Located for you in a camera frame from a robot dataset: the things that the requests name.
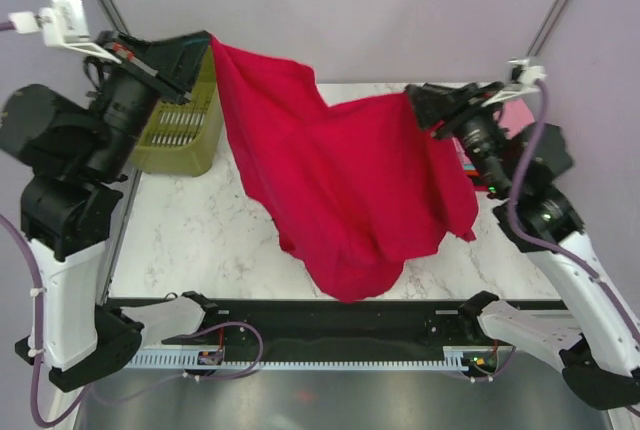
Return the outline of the red t shirt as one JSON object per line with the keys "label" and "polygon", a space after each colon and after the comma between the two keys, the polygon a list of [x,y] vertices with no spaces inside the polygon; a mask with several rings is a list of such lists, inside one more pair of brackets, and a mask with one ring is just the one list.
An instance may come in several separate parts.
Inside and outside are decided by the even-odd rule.
{"label": "red t shirt", "polygon": [[474,239],[474,187],[451,141],[418,127],[402,92],[330,105],[301,63],[211,43],[245,193],[327,295],[388,291],[411,259]]}

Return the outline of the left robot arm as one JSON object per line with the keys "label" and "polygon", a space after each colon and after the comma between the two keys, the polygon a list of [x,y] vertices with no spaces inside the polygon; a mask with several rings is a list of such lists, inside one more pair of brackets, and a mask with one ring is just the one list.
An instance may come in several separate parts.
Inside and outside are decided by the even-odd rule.
{"label": "left robot arm", "polygon": [[194,293],[140,307],[98,303],[96,286],[122,193],[116,184],[159,101],[191,100],[211,44],[200,31],[155,42],[104,31],[84,51],[94,85],[81,107],[40,84],[15,91],[1,111],[1,148],[32,170],[20,225],[33,253],[31,334],[18,341],[28,363],[70,392],[124,368],[147,345],[188,334],[208,343],[219,319]]}

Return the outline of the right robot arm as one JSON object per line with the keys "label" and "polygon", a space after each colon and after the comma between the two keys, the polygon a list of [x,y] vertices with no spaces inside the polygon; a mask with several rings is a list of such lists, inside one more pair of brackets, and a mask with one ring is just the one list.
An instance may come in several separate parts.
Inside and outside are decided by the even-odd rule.
{"label": "right robot arm", "polygon": [[531,316],[489,292],[463,305],[458,331],[487,337],[556,370],[597,410],[639,410],[639,319],[602,267],[585,225],[555,180],[572,167],[562,131],[547,120],[545,83],[410,84],[419,127],[457,139],[498,204],[504,235],[545,275],[575,328]]}

